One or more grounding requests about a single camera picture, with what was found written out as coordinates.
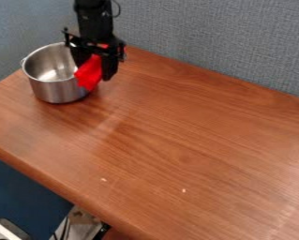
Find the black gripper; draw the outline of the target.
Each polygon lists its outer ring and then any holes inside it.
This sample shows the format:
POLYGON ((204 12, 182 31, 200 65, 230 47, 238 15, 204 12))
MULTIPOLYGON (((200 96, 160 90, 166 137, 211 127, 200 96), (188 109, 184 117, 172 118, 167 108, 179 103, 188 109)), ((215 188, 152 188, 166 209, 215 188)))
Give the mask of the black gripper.
POLYGON ((103 80, 108 81, 118 72, 119 61, 126 59, 126 42, 112 33, 112 19, 80 19, 79 32, 61 30, 75 65, 80 67, 92 53, 101 57, 103 80))

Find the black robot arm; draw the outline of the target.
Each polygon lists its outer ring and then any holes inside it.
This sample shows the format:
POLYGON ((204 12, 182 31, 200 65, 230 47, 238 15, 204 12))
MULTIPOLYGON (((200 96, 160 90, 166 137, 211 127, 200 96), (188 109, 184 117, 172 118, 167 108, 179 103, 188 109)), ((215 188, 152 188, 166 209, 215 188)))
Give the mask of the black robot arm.
POLYGON ((120 15, 116 0, 73 0, 79 34, 63 29, 65 47, 73 63, 81 67, 95 55, 100 57, 101 79, 108 81, 126 60, 126 41, 114 34, 112 19, 120 15))

